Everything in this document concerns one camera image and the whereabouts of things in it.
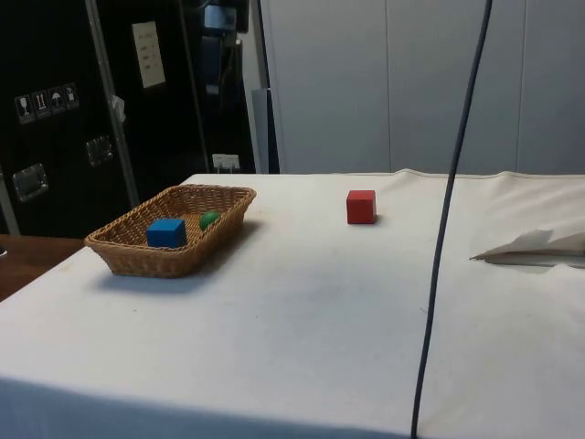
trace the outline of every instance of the wall socket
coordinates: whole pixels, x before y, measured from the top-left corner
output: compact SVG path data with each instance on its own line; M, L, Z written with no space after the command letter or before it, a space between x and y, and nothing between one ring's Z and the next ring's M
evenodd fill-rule
M237 154L214 154L211 158L215 169L239 171L239 156Z

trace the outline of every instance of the wooden floor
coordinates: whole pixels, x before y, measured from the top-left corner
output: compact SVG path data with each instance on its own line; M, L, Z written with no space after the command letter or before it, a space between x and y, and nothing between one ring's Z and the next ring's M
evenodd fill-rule
M0 235L0 302L83 247L82 240Z

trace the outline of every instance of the green object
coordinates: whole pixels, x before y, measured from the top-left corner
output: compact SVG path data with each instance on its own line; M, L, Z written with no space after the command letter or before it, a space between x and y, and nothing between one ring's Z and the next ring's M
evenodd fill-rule
M201 217L199 218L199 228L201 230L205 230L207 227L209 227L213 221L217 220L219 218L219 212L205 212L203 215L201 215Z

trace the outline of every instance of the black cable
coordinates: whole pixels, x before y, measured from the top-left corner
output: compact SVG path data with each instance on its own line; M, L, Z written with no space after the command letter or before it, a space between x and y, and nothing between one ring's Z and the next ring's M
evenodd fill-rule
M467 121L469 120L469 111L472 107L473 90L475 89L475 80L477 79L477 71L482 59L482 52L484 51L485 36L487 34L487 27L490 22L490 15L492 14L492 1L485 1L484 20L482 22L482 30L479 34L479 41L475 50L475 58L473 59L472 72L467 84L467 94L465 95L465 104L463 106L463 115L459 125L459 133L457 134L457 143L453 152L451 169L449 170L449 178L447 179L447 188L445 189L445 199L442 203L441 223L439 225L439 234L437 235L437 245L435 247L435 256L432 261L432 275L431 275L431 291L429 293L429 310L427 314L427 326L424 331L424 341L422 343L422 353L420 354L419 376L417 378L417 389L414 396L414 407L412 409L412 425L410 427L410 437L417 439L419 428L419 411L420 411L420 396L422 394L422 384L424 382L424 372L427 369L427 359L429 357L429 346L431 345L432 320L435 314L435 299L437 297L437 281L439 279L439 267L441 265L442 245L445 241L445 231L447 230L447 219L449 218L449 207L451 206L451 197L453 193L453 185L455 184L455 175L457 174L457 167L459 166L459 157L463 147L463 139L465 138L465 130L467 129Z

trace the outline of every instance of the black cabinet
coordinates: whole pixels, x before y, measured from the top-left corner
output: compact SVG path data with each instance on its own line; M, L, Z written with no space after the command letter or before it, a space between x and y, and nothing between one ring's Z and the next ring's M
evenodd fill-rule
M115 92L125 102L123 131L143 201L207 172L180 6L98 0L97 7ZM154 80L144 79L141 62L158 71Z
M16 220L23 234L83 237L130 207L85 5L0 8L0 165Z

